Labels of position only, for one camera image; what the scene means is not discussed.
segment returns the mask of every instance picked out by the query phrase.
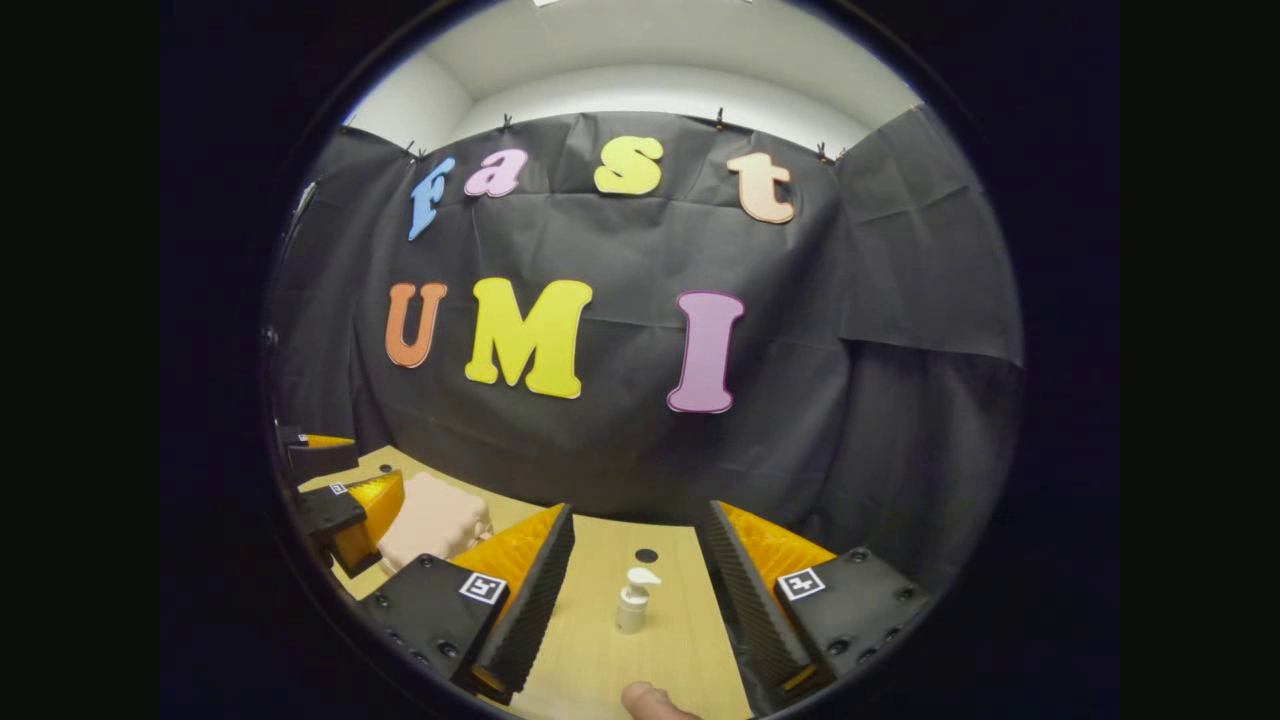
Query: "soap dispenser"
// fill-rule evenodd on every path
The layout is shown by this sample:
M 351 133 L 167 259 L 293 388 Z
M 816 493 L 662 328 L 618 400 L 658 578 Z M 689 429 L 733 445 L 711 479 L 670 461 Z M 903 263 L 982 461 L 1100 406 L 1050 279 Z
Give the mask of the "soap dispenser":
M 645 568 L 627 570 L 627 587 L 618 597 L 618 632 L 630 635 L 644 626 L 644 611 L 649 607 L 649 591 L 645 585 L 660 585 L 662 579 Z

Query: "finger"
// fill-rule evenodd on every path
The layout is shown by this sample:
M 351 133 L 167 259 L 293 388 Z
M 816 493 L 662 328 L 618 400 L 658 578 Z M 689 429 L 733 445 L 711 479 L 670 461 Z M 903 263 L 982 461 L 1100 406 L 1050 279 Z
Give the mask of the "finger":
M 701 720 L 672 705 L 667 691 L 644 680 L 622 688 L 622 707 L 627 708 L 634 720 Z

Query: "light wood surface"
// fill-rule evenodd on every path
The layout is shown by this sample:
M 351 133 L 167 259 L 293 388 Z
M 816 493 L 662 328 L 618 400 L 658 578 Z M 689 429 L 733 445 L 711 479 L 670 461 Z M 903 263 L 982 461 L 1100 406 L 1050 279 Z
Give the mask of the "light wood surface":
M 483 497 L 495 533 L 543 510 L 438 473 L 393 447 L 361 457 L 358 469 L 315 478 L 300 489 L 369 479 L 384 464 L 402 470 L 406 479 L 425 471 Z M 525 691 L 507 710 L 531 720 L 627 720 L 620 702 L 622 688 L 632 680 L 649 680 L 666 689 L 678 707 L 704 720 L 750 717 L 694 529 L 575 514 L 573 533 L 573 553 L 538 660 Z M 662 584 L 650 588 L 644 629 L 623 635 L 614 628 L 618 593 L 626 571 L 643 565 L 635 559 L 640 548 L 658 553 L 657 561 L 644 566 L 662 578 Z M 376 565 L 355 578 L 347 578 L 337 565 L 333 571 L 357 598 L 389 577 Z

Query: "white ceiling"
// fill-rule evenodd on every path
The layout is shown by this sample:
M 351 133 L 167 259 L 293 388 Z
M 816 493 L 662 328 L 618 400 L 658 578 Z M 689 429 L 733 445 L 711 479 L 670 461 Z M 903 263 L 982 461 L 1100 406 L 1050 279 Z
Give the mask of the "white ceiling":
M 666 64 L 772 82 L 867 128 L 920 102 L 850 37 L 782 0 L 506 0 L 426 53 L 476 101 L 573 70 Z

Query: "pink letter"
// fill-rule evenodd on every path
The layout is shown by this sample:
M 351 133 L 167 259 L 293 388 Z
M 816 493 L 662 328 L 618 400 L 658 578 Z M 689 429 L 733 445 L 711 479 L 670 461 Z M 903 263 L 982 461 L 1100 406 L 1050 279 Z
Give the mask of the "pink letter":
M 667 407 L 676 413 L 723 413 L 733 406 L 724 389 L 728 364 L 728 333 L 746 306 L 732 295 L 685 292 L 676 301 L 685 314 L 685 365 L 680 387 L 667 396 Z
M 529 160 L 529 152 L 524 150 L 516 147 L 499 150 L 480 163 L 480 169 L 467 179 L 467 184 L 462 190 L 467 195 L 502 197 L 520 184 L 516 182 L 516 176 L 520 173 L 520 168 L 525 167 L 526 160 Z

